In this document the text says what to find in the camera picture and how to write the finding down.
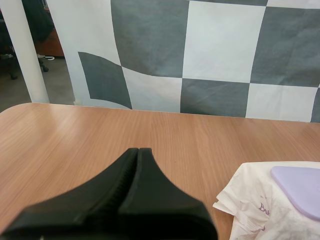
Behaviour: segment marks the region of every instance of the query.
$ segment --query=lavender plastic piece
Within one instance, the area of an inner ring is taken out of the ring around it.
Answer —
[[[320,169],[274,166],[271,176],[300,213],[320,221]]]

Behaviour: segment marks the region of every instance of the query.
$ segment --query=gray square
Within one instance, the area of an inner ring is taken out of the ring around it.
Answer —
[[[86,52],[79,52],[91,99],[110,101],[132,109],[122,67]]]
[[[189,1],[111,0],[121,65],[158,77],[181,78]]]
[[[180,112],[246,117],[249,83],[182,79]]]
[[[240,4],[253,6],[267,6],[268,0],[193,0],[198,2],[210,2],[221,4]]]
[[[319,23],[320,9],[267,7],[250,82],[318,87]]]
[[[318,88],[315,94],[311,122],[320,123],[320,88]]]

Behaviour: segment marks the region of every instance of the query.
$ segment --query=crumpled paper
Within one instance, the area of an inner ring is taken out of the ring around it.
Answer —
[[[243,163],[213,204],[234,216],[230,240],[320,240],[320,221],[292,205],[271,177],[274,166],[320,169],[320,162]]]

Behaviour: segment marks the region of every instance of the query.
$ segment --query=checkerboard backdrop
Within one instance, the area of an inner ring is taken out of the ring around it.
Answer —
[[[76,102],[320,122],[320,0],[47,0]]]

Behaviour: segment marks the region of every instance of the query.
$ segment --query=wood grain surface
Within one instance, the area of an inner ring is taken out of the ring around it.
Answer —
[[[228,240],[233,217],[212,207],[246,162],[319,161],[320,124],[26,103],[0,113],[0,232],[27,205],[99,174],[127,148],[152,148],[164,174],[203,201]]]

